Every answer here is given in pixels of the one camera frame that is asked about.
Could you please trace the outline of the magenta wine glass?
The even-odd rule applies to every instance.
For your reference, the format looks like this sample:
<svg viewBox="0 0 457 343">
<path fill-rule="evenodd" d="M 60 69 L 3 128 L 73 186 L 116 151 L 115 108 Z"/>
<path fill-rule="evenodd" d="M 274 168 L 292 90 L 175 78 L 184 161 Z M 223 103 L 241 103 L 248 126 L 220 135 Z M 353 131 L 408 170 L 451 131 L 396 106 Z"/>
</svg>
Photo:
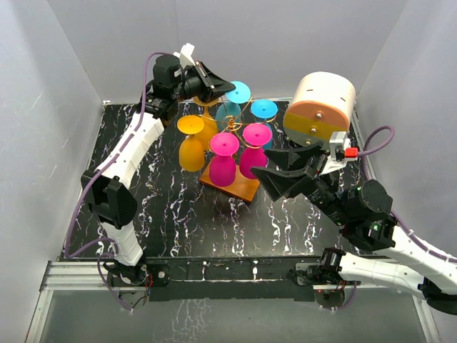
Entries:
<svg viewBox="0 0 457 343">
<path fill-rule="evenodd" d="M 241 155 L 239 166 L 244 177 L 255 179 L 251 168 L 266 167 L 268 158 L 264 154 L 263 146 L 271 141 L 272 136 L 271 130 L 265 124 L 252 123 L 244 129 L 243 139 L 247 146 Z"/>
<path fill-rule="evenodd" d="M 210 163 L 210 181 L 218 187 L 230 186 L 236 178 L 233 156 L 239 149 L 238 139 L 233 134 L 221 132 L 211 139 L 210 147 L 215 154 Z"/>
</svg>

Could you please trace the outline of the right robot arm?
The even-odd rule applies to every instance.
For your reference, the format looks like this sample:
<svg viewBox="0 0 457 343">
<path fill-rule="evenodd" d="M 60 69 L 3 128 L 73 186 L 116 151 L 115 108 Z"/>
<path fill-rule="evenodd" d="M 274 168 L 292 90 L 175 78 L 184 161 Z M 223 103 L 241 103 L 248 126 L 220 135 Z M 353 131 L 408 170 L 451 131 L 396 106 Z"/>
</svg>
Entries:
<svg viewBox="0 0 457 343">
<path fill-rule="evenodd" d="M 361 282 L 408 292 L 447 314 L 456 314 L 456 258 L 404 229 L 391 212 L 393 200 L 375 179 L 344 191 L 338 189 L 338 172 L 359 151 L 349 139 L 297 149 L 268 149 L 265 155 L 278 169 L 251 168 L 274 201 L 304 195 L 339 227 L 354 247 L 390 258 L 390 263 L 357 257 L 340 249 L 326 248 L 319 263 L 291 270 L 299 284 Z"/>
</svg>

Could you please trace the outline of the blue wine glass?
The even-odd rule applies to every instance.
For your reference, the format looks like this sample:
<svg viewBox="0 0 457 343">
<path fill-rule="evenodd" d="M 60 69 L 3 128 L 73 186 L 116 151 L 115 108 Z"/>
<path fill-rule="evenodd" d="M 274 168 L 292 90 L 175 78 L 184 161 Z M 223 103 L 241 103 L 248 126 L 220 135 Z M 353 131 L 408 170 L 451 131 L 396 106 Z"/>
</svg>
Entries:
<svg viewBox="0 0 457 343">
<path fill-rule="evenodd" d="M 274 101 L 270 99 L 259 99 L 254 101 L 251 105 L 251 113 L 253 114 L 255 123 L 263 124 L 273 133 L 270 122 L 274 120 L 278 113 L 278 107 Z"/>
<path fill-rule="evenodd" d="M 245 83 L 241 81 L 233 81 L 231 83 L 235 86 L 235 89 L 226 94 L 226 100 L 223 100 L 217 109 L 216 121 L 229 119 L 230 116 L 235 119 L 239 118 L 241 104 L 245 104 L 251 99 L 251 90 Z"/>
</svg>

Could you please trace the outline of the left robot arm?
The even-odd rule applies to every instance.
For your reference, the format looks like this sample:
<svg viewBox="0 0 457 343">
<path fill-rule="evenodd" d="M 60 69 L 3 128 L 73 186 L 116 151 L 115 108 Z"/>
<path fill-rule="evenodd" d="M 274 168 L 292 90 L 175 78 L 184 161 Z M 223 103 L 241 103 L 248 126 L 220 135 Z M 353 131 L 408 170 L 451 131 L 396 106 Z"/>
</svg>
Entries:
<svg viewBox="0 0 457 343">
<path fill-rule="evenodd" d="M 136 170 L 176 115 L 179 102 L 196 97 L 209 103 L 235 88 L 195 60 L 193 50 L 192 44 L 185 44 L 179 52 L 151 55 L 155 62 L 144 68 L 141 98 L 131 123 L 106 160 L 81 177 L 79 202 L 87 204 L 114 248 L 114 265 L 108 271 L 127 284 L 143 284 L 150 277 L 134 229 L 138 203 L 129 191 Z"/>
</svg>

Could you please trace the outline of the orange wine glass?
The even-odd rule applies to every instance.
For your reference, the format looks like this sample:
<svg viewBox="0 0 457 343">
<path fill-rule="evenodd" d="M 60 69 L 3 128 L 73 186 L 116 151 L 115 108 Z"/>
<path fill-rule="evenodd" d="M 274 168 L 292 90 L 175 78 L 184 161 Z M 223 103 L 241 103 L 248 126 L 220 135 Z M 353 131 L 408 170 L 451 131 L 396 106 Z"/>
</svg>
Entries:
<svg viewBox="0 0 457 343">
<path fill-rule="evenodd" d="M 217 105 L 219 101 L 216 99 L 205 103 L 202 102 L 197 96 L 193 98 L 193 101 L 198 106 L 202 106 L 204 108 L 204 112 L 200 116 L 204 122 L 204 127 L 199 133 L 195 134 L 195 137 L 201 142 L 204 150 L 208 151 L 211 139 L 219 132 L 215 119 L 209 114 L 209 108 L 211 106 Z"/>
<path fill-rule="evenodd" d="M 195 115 L 181 117 L 177 123 L 178 130 L 186 135 L 179 147 L 179 164 L 188 172 L 197 172 L 204 167 L 204 148 L 196 135 L 204 129 L 204 121 Z"/>
</svg>

